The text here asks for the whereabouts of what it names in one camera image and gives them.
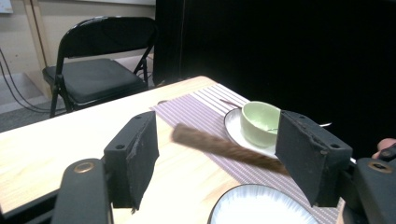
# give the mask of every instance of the table runner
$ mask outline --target table runner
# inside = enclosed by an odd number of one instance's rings
[[[228,139],[223,119],[226,113],[234,109],[235,106],[227,105],[220,99],[240,106],[248,102],[245,97],[238,95],[221,84],[215,84],[174,100],[155,105],[151,110],[154,110],[159,117],[172,127],[175,127],[178,123],[184,123],[200,131]],[[311,207],[303,192],[291,177],[211,153],[205,154],[239,183],[262,184],[278,189],[299,202],[319,223],[331,224],[336,222],[341,203],[339,203],[337,208]]]

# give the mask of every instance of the ceramic cup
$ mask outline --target ceramic cup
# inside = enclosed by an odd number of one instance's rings
[[[259,101],[249,102],[242,107],[242,135],[256,146],[272,146],[276,143],[279,117],[280,109],[276,106]]]

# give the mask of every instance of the wooden table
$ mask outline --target wooden table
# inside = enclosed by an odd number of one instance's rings
[[[59,188],[64,169],[103,150],[135,115],[162,100],[214,85],[195,77],[0,134],[0,205],[6,213]],[[206,223],[217,199],[239,183],[200,151],[175,144],[157,117],[160,157],[140,210],[114,209],[116,223]]]

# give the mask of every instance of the wooden stick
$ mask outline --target wooden stick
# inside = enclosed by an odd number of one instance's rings
[[[280,160],[267,157],[209,133],[193,129],[185,124],[179,123],[175,127],[172,138],[175,142],[188,147],[194,147],[235,161],[255,165],[282,175],[289,175]]]

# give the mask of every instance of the white saucer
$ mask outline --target white saucer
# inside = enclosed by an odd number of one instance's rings
[[[264,185],[240,185],[224,193],[210,213],[208,224],[309,223],[318,224],[290,196]]]
[[[270,147],[258,147],[249,143],[249,141],[245,139],[242,135],[240,119],[241,109],[239,108],[229,111],[224,117],[225,130],[230,140],[241,147],[245,147],[262,155],[277,159],[277,156],[275,155],[275,145]]]

